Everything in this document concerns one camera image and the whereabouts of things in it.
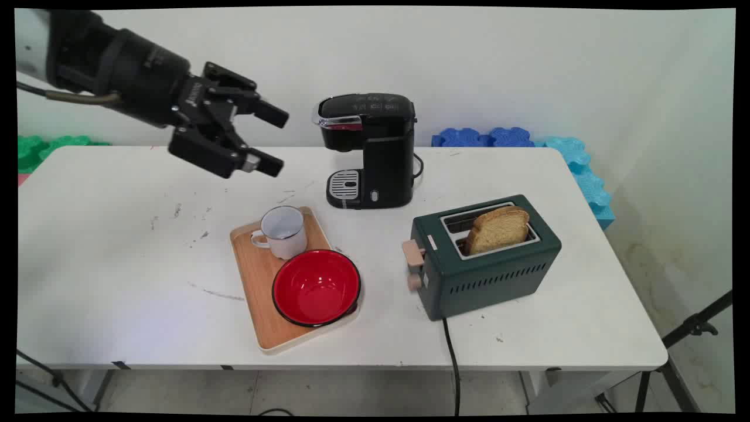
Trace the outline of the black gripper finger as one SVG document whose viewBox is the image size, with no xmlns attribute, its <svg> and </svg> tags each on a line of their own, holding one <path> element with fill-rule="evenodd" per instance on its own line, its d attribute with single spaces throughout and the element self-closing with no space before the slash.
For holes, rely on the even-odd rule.
<svg viewBox="0 0 750 422">
<path fill-rule="evenodd" d="M 259 93 L 257 84 L 214 62 L 204 64 L 203 78 L 209 81 L 204 99 L 211 102 L 231 101 L 236 105 L 236 113 L 254 115 L 275 127 L 283 128 L 289 120 L 289 113 L 268 103 Z"/>
<path fill-rule="evenodd" d="M 221 178 L 235 171 L 260 172 L 277 177 L 284 161 L 249 147 L 233 130 L 202 131 L 199 127 L 177 127 L 168 152 Z"/>
</svg>

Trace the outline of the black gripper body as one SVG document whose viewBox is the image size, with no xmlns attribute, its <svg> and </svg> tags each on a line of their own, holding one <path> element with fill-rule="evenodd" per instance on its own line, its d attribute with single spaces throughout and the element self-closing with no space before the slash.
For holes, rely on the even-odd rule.
<svg viewBox="0 0 750 422">
<path fill-rule="evenodd" d="M 217 63 L 193 74 L 185 57 L 128 29 L 112 32 L 110 90 L 120 95 L 112 110 L 159 128 L 208 124 L 212 107 L 233 122 L 238 104 L 210 91 L 227 87 L 221 78 Z"/>
</svg>

